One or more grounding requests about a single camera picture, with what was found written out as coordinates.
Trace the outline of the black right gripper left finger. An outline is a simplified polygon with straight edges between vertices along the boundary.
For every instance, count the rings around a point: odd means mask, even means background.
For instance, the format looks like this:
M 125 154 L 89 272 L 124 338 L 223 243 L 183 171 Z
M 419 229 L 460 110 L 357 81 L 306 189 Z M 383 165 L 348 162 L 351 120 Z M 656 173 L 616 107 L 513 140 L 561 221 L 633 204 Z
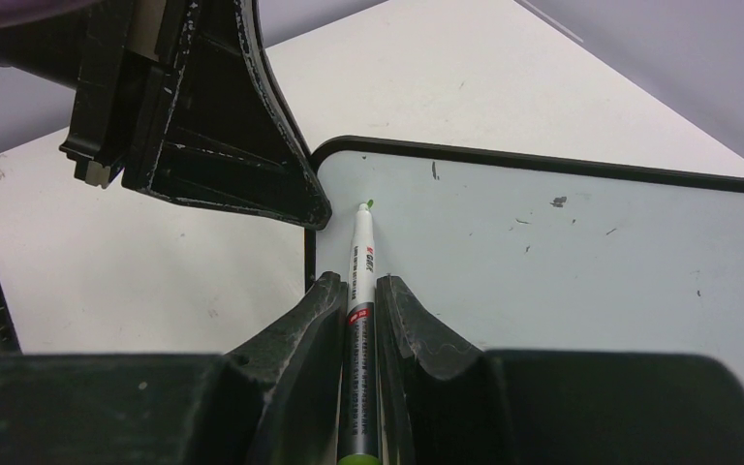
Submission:
M 318 464 L 347 293 L 324 273 L 226 354 L 0 356 L 0 464 Z

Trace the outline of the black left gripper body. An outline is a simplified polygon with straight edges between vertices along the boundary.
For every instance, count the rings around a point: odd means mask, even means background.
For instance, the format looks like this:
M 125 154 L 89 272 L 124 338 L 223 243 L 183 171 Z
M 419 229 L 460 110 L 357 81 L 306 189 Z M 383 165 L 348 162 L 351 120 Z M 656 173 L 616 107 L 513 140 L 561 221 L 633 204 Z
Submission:
M 331 206 L 255 1 L 0 1 L 0 67 L 72 88 L 75 177 L 320 230 Z

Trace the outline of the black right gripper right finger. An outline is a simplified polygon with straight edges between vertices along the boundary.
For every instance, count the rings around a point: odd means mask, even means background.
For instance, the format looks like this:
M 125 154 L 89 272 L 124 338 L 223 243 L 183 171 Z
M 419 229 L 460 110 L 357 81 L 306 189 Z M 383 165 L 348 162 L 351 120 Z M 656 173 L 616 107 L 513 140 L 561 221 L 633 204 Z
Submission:
M 744 464 L 744 387 L 712 358 L 484 351 L 397 276 L 376 311 L 392 464 Z

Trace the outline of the silver marker pen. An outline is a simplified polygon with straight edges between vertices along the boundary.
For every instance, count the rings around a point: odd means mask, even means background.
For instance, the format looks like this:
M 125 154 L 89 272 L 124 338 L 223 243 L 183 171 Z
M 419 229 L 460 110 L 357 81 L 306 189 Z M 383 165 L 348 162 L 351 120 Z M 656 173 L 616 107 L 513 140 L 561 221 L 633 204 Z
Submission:
M 375 299 L 373 217 L 365 202 L 354 217 L 350 248 L 337 461 L 359 453 L 381 460 Z

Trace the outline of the black framed small whiteboard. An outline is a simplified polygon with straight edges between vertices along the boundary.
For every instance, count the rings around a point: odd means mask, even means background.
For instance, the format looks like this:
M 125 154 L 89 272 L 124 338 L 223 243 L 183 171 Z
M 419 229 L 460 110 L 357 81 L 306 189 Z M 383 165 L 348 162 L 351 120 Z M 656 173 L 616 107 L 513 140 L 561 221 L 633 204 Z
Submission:
M 312 159 L 332 216 L 305 271 L 376 270 L 481 348 L 700 354 L 744 386 L 744 178 L 342 137 Z

